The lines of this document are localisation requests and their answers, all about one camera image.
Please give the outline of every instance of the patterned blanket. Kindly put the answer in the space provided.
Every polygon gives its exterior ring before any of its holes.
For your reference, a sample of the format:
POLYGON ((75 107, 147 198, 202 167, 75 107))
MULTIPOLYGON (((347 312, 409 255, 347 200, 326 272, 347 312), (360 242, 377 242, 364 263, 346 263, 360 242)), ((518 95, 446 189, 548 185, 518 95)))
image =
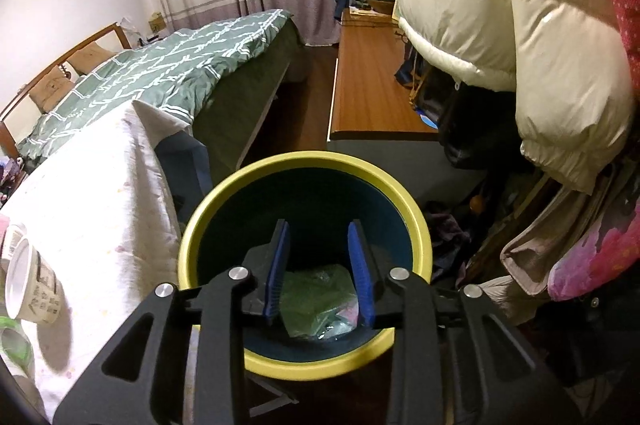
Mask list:
POLYGON ((81 78, 41 116, 18 151, 31 160, 48 158, 128 100, 143 100, 192 124, 218 81, 263 53, 289 18, 289 12, 270 10, 178 30, 151 46, 124 50, 81 78))

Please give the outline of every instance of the dresser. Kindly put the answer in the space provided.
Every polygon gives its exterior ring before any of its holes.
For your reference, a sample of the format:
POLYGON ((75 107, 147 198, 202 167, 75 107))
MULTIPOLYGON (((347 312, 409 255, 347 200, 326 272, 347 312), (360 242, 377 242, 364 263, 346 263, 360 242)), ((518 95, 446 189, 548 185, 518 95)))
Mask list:
POLYGON ((403 59, 402 32, 391 17, 343 12, 327 149, 377 165, 418 202, 458 203, 484 172, 449 164, 437 130, 421 121, 396 82, 403 59))

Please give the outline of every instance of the white puffer jacket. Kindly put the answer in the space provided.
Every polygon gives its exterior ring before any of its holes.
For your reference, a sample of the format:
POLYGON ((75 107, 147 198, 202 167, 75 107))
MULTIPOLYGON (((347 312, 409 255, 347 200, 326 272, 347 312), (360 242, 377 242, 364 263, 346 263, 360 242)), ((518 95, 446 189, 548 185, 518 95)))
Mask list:
POLYGON ((591 193, 635 108, 611 0, 398 0, 396 15, 457 81, 516 91, 524 156, 591 193))

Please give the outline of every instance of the silver screw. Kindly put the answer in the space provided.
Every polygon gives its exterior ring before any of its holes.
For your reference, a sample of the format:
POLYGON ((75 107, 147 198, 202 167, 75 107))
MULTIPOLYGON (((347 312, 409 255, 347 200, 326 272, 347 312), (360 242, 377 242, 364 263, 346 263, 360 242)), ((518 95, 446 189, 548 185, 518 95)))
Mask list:
POLYGON ((249 270, 247 270, 244 266, 235 266, 229 270, 229 277, 233 280, 246 279, 248 275, 249 270))
POLYGON ((156 295, 159 297, 169 297, 174 292, 174 287, 168 282, 163 282, 156 286, 156 295))
POLYGON ((482 296, 482 288, 478 284, 467 284, 462 289, 462 293, 471 299, 477 299, 482 296))
POLYGON ((406 268, 392 268, 389 272, 390 277, 393 280, 407 280, 409 278, 409 271, 406 268))

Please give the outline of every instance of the headboard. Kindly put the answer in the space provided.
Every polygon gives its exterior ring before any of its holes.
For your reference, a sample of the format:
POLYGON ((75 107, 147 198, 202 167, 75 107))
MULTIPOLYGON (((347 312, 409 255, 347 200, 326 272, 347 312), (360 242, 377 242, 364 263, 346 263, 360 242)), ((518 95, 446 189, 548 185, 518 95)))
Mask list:
POLYGON ((14 137, 11 135, 11 133, 9 132, 9 129, 7 129, 7 126, 5 124, 6 117, 9 116, 9 114, 20 104, 21 101, 24 100, 24 98, 29 94, 29 92, 36 86, 36 84, 40 82, 40 79, 43 78, 44 75, 49 73, 54 66, 59 66, 62 63, 66 62, 69 59, 69 57, 71 57, 71 55, 73 55, 76 51, 84 48, 85 46, 87 46, 88 44, 94 41, 97 41, 98 39, 101 39, 105 35, 110 34, 112 31, 115 32, 123 49, 131 48, 129 41, 127 40, 127 37, 124 35, 123 29, 117 23, 110 24, 106 28, 102 28, 102 30, 97 31, 92 36, 86 38, 80 44, 77 44, 68 52, 64 53, 55 61, 50 63, 50 65, 44 68, 43 71, 38 73, 32 81, 24 85, 20 89, 20 91, 18 91, 18 94, 15 95, 15 97, 9 102, 7 107, 5 107, 2 110, 2 112, 0 112, 0 147, 2 147, 4 152, 10 158, 17 158, 18 150, 15 147, 14 137))

